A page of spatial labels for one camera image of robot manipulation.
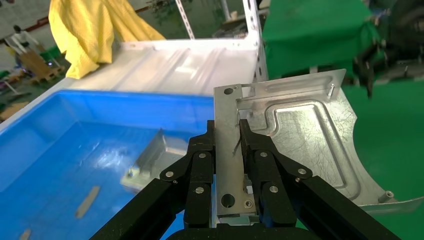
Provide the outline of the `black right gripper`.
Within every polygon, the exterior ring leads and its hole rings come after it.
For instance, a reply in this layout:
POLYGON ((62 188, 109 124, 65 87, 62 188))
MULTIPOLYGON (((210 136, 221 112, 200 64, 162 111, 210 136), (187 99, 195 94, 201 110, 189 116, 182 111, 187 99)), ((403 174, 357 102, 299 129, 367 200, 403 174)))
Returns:
POLYGON ((424 61, 424 2, 370 0, 370 21, 380 40, 365 52, 368 63, 422 63, 424 61))

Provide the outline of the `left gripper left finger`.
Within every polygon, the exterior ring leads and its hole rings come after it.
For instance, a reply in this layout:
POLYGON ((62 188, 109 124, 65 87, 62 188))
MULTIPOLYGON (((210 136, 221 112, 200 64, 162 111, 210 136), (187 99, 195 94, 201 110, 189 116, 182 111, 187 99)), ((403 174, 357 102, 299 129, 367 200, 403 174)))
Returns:
POLYGON ((214 121, 189 139, 187 153, 164 169, 92 237, 93 240, 159 240, 184 212, 183 229, 169 240, 207 238, 211 227, 215 164, 214 121))

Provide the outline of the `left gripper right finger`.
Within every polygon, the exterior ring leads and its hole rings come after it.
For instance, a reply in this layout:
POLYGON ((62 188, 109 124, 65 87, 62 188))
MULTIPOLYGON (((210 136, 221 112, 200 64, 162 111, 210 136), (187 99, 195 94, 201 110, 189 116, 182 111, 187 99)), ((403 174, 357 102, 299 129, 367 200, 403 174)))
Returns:
POLYGON ((271 137, 239 121, 241 152, 266 240, 395 240, 397 236, 306 166, 281 154, 271 137))

